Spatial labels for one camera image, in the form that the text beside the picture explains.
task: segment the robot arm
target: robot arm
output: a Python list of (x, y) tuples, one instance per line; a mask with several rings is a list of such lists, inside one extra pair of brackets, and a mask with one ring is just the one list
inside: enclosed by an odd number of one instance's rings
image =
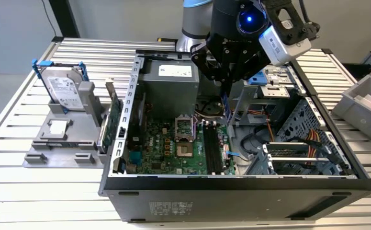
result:
[(177, 51), (190, 52), (192, 46), (201, 44), (212, 28), (213, 0), (185, 0), (182, 36)]
[[(280, 20), (282, 10), (290, 20)], [(292, 0), (214, 0), (212, 31), (192, 47), (193, 61), (229, 94), (233, 83), (266, 65), (284, 65), (306, 53), (318, 31), (317, 23), (304, 23)]]

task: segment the motherboard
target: motherboard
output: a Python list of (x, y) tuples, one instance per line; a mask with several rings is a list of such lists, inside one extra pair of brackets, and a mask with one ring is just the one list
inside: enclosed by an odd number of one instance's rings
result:
[[(210, 144), (205, 142), (209, 127), (216, 127), (217, 135)], [(192, 138), (180, 139), (177, 134)], [(176, 120), (153, 120), (147, 122), (143, 136), (142, 149), (130, 152), (129, 173), (208, 175), (214, 174), (213, 162), (218, 161), (221, 170), (216, 169), (216, 173), (236, 175), (234, 162), (226, 154), (230, 139), (225, 125), (208, 126), (194, 120), (192, 124), (178, 122), (177, 125)]]

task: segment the label sticker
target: label sticker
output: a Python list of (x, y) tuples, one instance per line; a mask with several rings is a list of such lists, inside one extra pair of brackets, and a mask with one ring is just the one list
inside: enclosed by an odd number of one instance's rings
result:
[(49, 77), (53, 92), (59, 103), (69, 109), (83, 109), (75, 82), (70, 78)]
[(154, 215), (190, 215), (193, 202), (150, 202), (150, 211)]
[(193, 77), (192, 66), (161, 65), (159, 76)]
[(51, 120), (51, 121), (53, 121), (51, 128), (50, 128), (51, 134), (63, 134), (66, 132), (69, 121), (57, 121), (57, 120)]

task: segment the aluminum profile table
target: aluminum profile table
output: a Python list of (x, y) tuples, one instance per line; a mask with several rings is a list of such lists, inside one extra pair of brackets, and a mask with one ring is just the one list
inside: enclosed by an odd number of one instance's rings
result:
[[(43, 59), (63, 63), (85, 61), (95, 94), (109, 102), (103, 80), (115, 78), (119, 96), (125, 96), (135, 49), (176, 50), (174, 43), (114, 42), (65, 39), (53, 43)], [(353, 78), (333, 55), (313, 50), (298, 59), (321, 98), (340, 98), (341, 88), (326, 86), (329, 80)], [(336, 101), (324, 99), (328, 107)], [(371, 228), (371, 195), (318, 221), (142, 223), (121, 221), (107, 197), (98, 196), (102, 169), (27, 169), (26, 152), (45, 117), (47, 92), (31, 73), (0, 114), (0, 230), (2, 229), (313, 229), (364, 230)], [(342, 132), (353, 131), (346, 125)], [(371, 177), (371, 142), (349, 136), (349, 143)]]

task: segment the cable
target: cable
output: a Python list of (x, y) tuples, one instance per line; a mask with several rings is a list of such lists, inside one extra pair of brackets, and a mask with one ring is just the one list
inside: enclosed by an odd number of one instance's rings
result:
[[(252, 128), (250, 128), (250, 133), (253, 133), (254, 130), (256, 130), (256, 127), (252, 127)], [(256, 147), (256, 145), (254, 145), (254, 143), (253, 143), (253, 138), (250, 138), (250, 144)]]
[(50, 15), (47, 14), (45, 0), (41, 0), (41, 1), (43, 2), (43, 5), (45, 5), (45, 13), (46, 13), (47, 20), (50, 21), (50, 24), (51, 24), (51, 27), (53, 27), (53, 30), (54, 30), (55, 37), (58, 37), (57, 30), (55, 30), (55, 27), (54, 27), (53, 22), (51, 22), (51, 19), (50, 19)]
[(217, 118), (217, 117), (222, 117), (222, 114), (206, 114), (200, 110), (196, 110), (196, 113), (198, 115), (201, 115), (204, 118)]
[(246, 142), (248, 140), (250, 140), (252, 138), (256, 138), (261, 144), (269, 143), (269, 141), (264, 140), (260, 136), (257, 136), (257, 133), (258, 133), (262, 129), (266, 129), (266, 128), (268, 128), (266, 125), (260, 125), (260, 126), (257, 126), (256, 129), (254, 129), (254, 132), (250, 133), (249, 135), (246, 135), (246, 136), (244, 137), (244, 139), (241, 140), (240, 146), (241, 146), (242, 150), (246, 151), (249, 154), (258, 154), (258, 152), (257, 152), (257, 151), (253, 151), (253, 150), (249, 150), (249, 149), (245, 148), (245, 145), (244, 145), (244, 144), (245, 144), (245, 142)]
[[(320, 137), (318, 132), (313, 130), (313, 133), (316, 134), (318, 142), (321, 142), (321, 137)], [(316, 152), (317, 152), (317, 149), (313, 150), (313, 155), (312, 155), (313, 158), (316, 157)]]
[[(309, 131), (306, 140), (313, 140), (313, 130)], [(308, 157), (312, 157), (312, 154), (313, 154), (313, 148), (312, 148), (312, 146), (309, 146)]]
[(312, 22), (312, 20), (309, 19), (309, 15), (308, 15), (308, 11), (306, 11), (304, 0), (300, 0), (300, 4), (301, 4), (301, 9), (302, 9), (302, 14), (304, 14), (305, 22), (309, 23), (309, 22)]
[(245, 158), (244, 158), (244, 157), (241, 157), (241, 156), (234, 156), (234, 157), (240, 157), (244, 161), (246, 161), (246, 162), (252, 162), (250, 160), (245, 159)]
[(268, 115), (268, 130), (269, 130), (269, 135), (270, 135), (270, 141), (276, 142), (273, 128), (270, 127), (270, 123), (269, 123), (269, 115)]

